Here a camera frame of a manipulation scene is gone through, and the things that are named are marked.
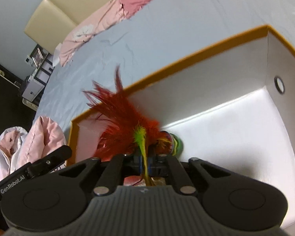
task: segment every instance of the white cloth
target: white cloth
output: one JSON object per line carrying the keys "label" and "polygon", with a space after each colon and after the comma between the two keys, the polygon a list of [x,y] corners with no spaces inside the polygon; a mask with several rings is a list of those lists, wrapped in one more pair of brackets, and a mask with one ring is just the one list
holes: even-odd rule
{"label": "white cloth", "polygon": [[53,67],[60,65],[59,55],[60,55],[61,47],[62,47],[62,43],[59,43],[55,49],[55,52],[53,54]]}
{"label": "white cloth", "polygon": [[11,156],[11,158],[9,158],[0,147],[0,181],[17,169],[18,154],[21,150],[22,143],[24,142],[27,136],[27,131],[22,127],[12,127],[6,129],[0,135],[0,142],[7,133],[12,132],[14,130],[17,130],[19,133],[13,144],[14,153]]}

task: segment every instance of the bed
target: bed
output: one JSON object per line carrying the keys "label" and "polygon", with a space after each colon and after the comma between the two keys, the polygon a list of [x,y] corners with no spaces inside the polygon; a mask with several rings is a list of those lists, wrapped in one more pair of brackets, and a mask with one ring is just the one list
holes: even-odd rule
{"label": "bed", "polygon": [[[107,1],[43,0],[25,33],[53,53],[75,26]],[[56,67],[36,116],[49,116],[68,136],[72,118],[88,109],[81,90],[92,89],[92,80],[113,90],[116,65],[126,87],[201,48],[263,24],[273,26],[295,47],[295,0],[153,0],[131,19],[84,44],[69,65]],[[287,230],[295,235],[295,223]]]}

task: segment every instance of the feather cat toy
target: feather cat toy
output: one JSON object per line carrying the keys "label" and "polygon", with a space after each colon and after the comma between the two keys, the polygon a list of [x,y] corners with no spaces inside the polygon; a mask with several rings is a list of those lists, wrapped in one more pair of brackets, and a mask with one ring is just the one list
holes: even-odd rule
{"label": "feather cat toy", "polygon": [[134,153],[139,148],[143,161],[142,177],[146,185],[153,185],[148,175],[148,148],[153,145],[156,154],[169,154],[172,140],[166,131],[160,131],[158,121],[146,118],[129,102],[122,87],[119,67],[116,68],[115,84],[116,93],[97,82],[93,82],[93,91],[84,91],[90,101],[88,105],[99,112],[95,120],[109,123],[100,137],[94,156],[110,160],[116,154]]}

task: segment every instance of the headboard panel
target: headboard panel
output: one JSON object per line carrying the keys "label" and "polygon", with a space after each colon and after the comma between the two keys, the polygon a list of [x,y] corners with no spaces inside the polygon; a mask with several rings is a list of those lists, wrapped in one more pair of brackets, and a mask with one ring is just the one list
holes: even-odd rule
{"label": "headboard panel", "polygon": [[24,32],[51,54],[79,23],[109,0],[43,0]]}

